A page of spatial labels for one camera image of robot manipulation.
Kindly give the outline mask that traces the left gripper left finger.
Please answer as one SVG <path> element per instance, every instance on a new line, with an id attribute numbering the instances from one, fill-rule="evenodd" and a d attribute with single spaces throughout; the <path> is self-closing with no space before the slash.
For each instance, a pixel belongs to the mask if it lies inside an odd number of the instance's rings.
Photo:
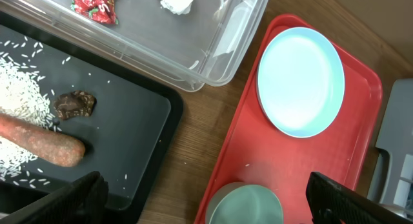
<path id="1" fill-rule="evenodd" d="M 91 172 L 71 184 L 1 218 L 2 224 L 100 224 L 108 183 Z"/>

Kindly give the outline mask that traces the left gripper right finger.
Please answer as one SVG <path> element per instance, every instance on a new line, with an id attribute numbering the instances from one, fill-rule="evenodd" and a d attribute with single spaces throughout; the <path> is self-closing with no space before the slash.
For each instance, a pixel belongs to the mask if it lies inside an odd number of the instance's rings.
<path id="1" fill-rule="evenodd" d="M 314 224 L 410 224 L 320 172 L 311 172 L 306 188 Z"/>

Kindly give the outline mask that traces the orange carrot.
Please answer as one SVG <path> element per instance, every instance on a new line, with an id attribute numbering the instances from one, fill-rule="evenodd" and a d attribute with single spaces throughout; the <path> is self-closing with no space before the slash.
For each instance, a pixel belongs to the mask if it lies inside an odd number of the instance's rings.
<path id="1" fill-rule="evenodd" d="M 6 114 L 1 114 L 1 137 L 60 167 L 76 166 L 86 151 L 84 144 L 74 137 Z"/>

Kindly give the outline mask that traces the green bowl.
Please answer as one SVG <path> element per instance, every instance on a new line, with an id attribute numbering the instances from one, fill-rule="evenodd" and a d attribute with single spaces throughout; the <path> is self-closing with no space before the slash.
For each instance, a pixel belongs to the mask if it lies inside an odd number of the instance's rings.
<path id="1" fill-rule="evenodd" d="M 283 224 L 278 197 L 261 185 L 242 182 L 221 187 L 211 198 L 206 224 Z"/>

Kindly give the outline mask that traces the dark brown food scrap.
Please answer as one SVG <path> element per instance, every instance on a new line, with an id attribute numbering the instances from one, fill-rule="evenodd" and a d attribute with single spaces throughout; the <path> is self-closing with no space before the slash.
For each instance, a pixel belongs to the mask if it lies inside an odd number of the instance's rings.
<path id="1" fill-rule="evenodd" d="M 92 94 L 75 90 L 61 94 L 54 101 L 54 109 L 58 118 L 67 120 L 77 116 L 90 117 L 95 104 L 96 98 Z"/>

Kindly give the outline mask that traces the white rice pile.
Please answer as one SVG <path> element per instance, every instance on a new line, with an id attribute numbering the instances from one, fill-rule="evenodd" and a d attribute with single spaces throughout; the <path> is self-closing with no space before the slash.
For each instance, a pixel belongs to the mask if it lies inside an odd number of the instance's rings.
<path id="1" fill-rule="evenodd" d="M 11 55 L 12 51 L 24 48 L 27 42 L 1 41 L 1 113 L 47 130 L 61 132 L 50 111 L 48 94 L 40 91 L 38 82 L 44 77 L 30 63 L 30 56 L 21 54 L 20 59 L 14 59 Z M 2 137 L 1 181 L 9 181 L 17 186 L 27 183 L 31 188 L 49 187 L 49 179 L 36 179 L 25 168 L 26 164 L 37 159 L 37 155 Z"/>

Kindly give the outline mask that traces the white round plate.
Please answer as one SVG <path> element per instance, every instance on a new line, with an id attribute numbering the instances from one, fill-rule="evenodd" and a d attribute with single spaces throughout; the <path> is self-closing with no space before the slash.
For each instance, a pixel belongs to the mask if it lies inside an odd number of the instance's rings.
<path id="1" fill-rule="evenodd" d="M 308 138 L 335 120 L 345 95 L 342 61 L 318 31 L 288 28 L 265 48 L 256 75 L 257 97 L 282 133 Z"/>

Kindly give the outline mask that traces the red snack wrapper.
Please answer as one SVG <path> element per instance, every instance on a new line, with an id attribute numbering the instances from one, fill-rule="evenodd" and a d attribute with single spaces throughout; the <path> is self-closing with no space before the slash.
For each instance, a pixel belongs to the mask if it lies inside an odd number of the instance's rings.
<path id="1" fill-rule="evenodd" d="M 117 25 L 114 0 L 72 0 L 71 9 L 98 23 Z"/>

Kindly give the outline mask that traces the white tissue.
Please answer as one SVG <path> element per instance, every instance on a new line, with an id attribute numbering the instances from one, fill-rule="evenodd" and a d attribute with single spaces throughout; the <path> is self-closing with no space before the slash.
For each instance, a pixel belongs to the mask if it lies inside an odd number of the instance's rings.
<path id="1" fill-rule="evenodd" d="M 175 15 L 185 15 L 190 12 L 194 0 L 160 0 L 163 8 L 166 8 Z"/>

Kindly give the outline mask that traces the grey dishwasher rack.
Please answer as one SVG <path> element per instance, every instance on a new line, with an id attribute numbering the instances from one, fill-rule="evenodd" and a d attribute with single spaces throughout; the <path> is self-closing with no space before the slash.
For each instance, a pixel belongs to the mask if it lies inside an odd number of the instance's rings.
<path id="1" fill-rule="evenodd" d="M 394 82 L 376 141 L 367 198 L 412 219 L 412 80 Z"/>

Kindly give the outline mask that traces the red serving tray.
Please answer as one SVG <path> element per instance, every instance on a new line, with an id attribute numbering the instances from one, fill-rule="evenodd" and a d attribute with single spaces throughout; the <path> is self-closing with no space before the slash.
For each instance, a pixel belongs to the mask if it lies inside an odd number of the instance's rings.
<path id="1" fill-rule="evenodd" d="M 310 223 L 306 199 L 311 172 L 320 172 L 351 190 L 358 179 L 381 106 L 378 75 L 343 49 L 338 50 L 345 74 L 345 96 L 334 122 L 310 138 L 294 138 L 277 130 L 264 115 L 252 69 L 223 143 L 196 223 L 206 221 L 207 206 L 223 186 L 241 181 L 272 190 L 281 202 L 285 223 Z"/>

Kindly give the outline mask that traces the black plastic tray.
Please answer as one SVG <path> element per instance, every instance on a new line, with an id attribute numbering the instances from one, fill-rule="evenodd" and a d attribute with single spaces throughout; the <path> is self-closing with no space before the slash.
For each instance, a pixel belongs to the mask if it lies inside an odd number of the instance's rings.
<path id="1" fill-rule="evenodd" d="M 1 182 L 1 212 L 15 212 L 98 171 L 109 192 L 103 221 L 136 223 L 183 115 L 173 89 L 99 57 L 6 13 L 1 51 L 23 70 L 37 72 L 41 95 L 55 101 L 82 90 L 96 98 L 90 117 L 59 121 L 57 131 L 82 141 L 83 160 L 64 168 L 43 159 Z"/>

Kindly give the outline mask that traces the clear plastic bin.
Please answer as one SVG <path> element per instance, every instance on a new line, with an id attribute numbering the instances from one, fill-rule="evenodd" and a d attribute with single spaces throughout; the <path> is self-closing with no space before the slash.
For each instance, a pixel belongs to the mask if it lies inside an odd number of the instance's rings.
<path id="1" fill-rule="evenodd" d="M 163 8 L 160 0 L 116 0 L 116 25 L 75 13 L 71 2 L 1 0 L 1 10 L 195 92 L 232 80 L 268 0 L 194 0 L 181 15 Z"/>

